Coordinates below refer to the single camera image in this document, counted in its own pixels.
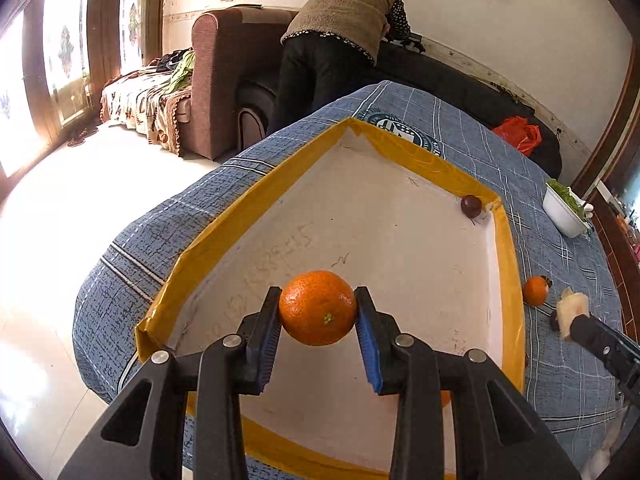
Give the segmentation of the patterned covered sofa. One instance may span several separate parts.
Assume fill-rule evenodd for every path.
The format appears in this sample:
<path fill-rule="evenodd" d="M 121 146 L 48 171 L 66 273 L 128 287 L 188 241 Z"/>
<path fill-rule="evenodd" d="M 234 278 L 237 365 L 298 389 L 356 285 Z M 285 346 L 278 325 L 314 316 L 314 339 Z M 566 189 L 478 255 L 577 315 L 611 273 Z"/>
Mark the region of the patterned covered sofa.
<path fill-rule="evenodd" d="M 175 50 L 111 80 L 101 94 L 101 122 L 114 122 L 181 156 L 181 128 L 191 120 L 192 48 Z"/>

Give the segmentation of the red plastic bag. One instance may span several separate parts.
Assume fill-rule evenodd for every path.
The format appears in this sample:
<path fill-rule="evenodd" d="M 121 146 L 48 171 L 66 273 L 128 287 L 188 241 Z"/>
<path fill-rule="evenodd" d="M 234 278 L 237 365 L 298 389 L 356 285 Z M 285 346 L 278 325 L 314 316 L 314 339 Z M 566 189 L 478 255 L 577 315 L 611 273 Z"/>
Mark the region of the red plastic bag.
<path fill-rule="evenodd" d="M 520 116 L 506 118 L 492 132 L 526 157 L 533 154 L 534 149 L 542 142 L 539 127 Z"/>

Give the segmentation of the person in brown vest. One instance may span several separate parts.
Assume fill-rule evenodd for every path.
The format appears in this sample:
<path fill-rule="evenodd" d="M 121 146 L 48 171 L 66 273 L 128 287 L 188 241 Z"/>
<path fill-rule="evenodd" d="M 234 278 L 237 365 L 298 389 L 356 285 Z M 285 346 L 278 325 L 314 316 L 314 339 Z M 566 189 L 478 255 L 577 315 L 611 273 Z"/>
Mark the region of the person in brown vest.
<path fill-rule="evenodd" d="M 308 0 L 281 38 L 269 133 L 367 84 L 384 39 L 411 35 L 402 0 Z"/>

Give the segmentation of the dark plum in tray corner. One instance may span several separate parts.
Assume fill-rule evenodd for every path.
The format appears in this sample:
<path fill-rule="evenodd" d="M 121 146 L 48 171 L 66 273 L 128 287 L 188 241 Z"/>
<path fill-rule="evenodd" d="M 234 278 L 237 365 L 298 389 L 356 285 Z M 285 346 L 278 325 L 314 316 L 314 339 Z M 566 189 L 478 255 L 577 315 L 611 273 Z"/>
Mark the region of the dark plum in tray corner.
<path fill-rule="evenodd" d="M 465 195 L 461 200 L 461 211 L 469 219 L 477 218 L 484 210 L 482 201 L 474 195 Z"/>

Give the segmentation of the blue plaid tablecloth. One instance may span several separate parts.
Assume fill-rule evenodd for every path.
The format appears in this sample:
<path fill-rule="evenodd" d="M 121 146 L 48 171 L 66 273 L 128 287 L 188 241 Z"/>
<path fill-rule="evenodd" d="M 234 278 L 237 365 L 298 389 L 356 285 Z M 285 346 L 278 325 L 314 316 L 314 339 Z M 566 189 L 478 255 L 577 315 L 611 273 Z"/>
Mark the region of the blue plaid tablecloth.
<path fill-rule="evenodd" d="M 345 96 L 235 155 L 120 232 L 82 284 L 72 341 L 85 385 L 111 401 L 140 362 L 134 329 L 180 254 L 248 188 L 345 118 L 404 134 L 494 190 L 506 206 L 518 267 L 555 290 L 587 295 L 591 311 L 621 328 L 620 296 L 596 234 L 562 237 L 542 209 L 547 170 L 457 107 L 382 81 Z M 560 341 L 540 313 L 525 315 L 526 399 L 577 467 L 588 464 L 620 416 L 616 383 L 584 349 Z"/>

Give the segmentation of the large orange tangerine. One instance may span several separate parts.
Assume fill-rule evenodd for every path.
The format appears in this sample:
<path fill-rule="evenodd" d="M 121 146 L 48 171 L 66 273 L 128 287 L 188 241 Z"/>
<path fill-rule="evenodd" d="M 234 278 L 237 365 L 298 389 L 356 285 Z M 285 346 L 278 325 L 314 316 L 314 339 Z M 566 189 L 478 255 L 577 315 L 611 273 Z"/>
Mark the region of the large orange tangerine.
<path fill-rule="evenodd" d="M 337 274 L 311 271 L 286 284 L 279 299 L 285 331 L 306 346 L 323 347 L 343 339 L 354 327 L 354 291 Z"/>

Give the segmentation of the white bowl of greens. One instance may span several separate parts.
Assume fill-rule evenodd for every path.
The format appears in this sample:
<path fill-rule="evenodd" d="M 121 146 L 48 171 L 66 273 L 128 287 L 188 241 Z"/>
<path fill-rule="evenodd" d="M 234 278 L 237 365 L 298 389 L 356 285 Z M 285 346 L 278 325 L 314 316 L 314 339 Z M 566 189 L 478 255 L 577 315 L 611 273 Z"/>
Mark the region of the white bowl of greens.
<path fill-rule="evenodd" d="M 581 200 L 569 186 L 555 179 L 546 181 L 542 208 L 555 227 L 567 238 L 582 236 L 590 229 L 593 206 Z"/>

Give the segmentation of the peeled white sugarcane piece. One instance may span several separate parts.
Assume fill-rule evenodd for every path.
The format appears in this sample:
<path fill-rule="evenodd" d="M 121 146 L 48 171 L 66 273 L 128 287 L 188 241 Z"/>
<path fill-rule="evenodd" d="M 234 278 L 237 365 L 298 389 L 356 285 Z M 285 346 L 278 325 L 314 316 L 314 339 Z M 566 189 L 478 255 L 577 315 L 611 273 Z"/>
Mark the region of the peeled white sugarcane piece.
<path fill-rule="evenodd" d="M 590 317 L 589 298 L 583 292 L 574 292 L 570 287 L 564 288 L 560 300 L 556 304 L 556 319 L 558 320 L 561 337 L 570 341 L 570 326 L 579 315 Z"/>

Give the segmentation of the yellow taped white tray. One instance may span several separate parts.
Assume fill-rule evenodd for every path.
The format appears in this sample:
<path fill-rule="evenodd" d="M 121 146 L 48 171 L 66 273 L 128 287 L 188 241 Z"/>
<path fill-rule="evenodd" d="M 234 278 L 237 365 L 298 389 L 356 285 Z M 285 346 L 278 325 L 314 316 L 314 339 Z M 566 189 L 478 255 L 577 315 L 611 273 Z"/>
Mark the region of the yellow taped white tray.
<path fill-rule="evenodd" d="M 483 212 L 469 219 L 465 195 Z M 500 197 L 407 140 L 346 119 L 253 184 L 181 254 L 136 328 L 139 356 L 233 333 L 268 289 L 327 270 L 432 348 L 484 350 L 524 384 L 524 306 Z M 383 479 L 398 401 L 367 381 L 358 339 L 283 335 L 271 379 L 241 401 L 250 457 L 306 479 Z"/>

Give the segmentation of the tangerine with leaf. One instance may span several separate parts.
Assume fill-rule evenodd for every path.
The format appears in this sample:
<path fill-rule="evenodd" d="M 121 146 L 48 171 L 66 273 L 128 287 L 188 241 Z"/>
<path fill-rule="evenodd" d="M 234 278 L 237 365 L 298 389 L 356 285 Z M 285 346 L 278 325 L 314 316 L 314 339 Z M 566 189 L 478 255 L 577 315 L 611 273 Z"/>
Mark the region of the tangerine with leaf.
<path fill-rule="evenodd" d="M 549 295 L 552 281 L 544 275 L 529 278 L 522 287 L 523 299 L 529 307 L 542 306 Z"/>

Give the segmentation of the black sofa by wall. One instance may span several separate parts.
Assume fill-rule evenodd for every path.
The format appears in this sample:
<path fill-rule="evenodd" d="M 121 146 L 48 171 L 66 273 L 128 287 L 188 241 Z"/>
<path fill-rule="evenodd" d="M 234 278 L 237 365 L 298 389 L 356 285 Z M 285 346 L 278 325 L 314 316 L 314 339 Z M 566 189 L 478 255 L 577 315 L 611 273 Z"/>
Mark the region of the black sofa by wall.
<path fill-rule="evenodd" d="M 429 56 L 385 41 L 378 65 L 364 80 L 373 84 L 390 80 L 431 93 L 457 107 L 483 126 L 493 129 L 510 117 L 523 117 L 539 128 L 541 144 L 529 159 L 550 177 L 562 172 L 560 142 L 555 132 L 535 116 L 533 107 L 512 96 L 505 88 L 491 87 Z M 279 67 L 271 65 L 245 76 L 236 90 L 239 105 L 236 133 L 240 151 L 261 141 L 269 126 L 278 92 Z"/>

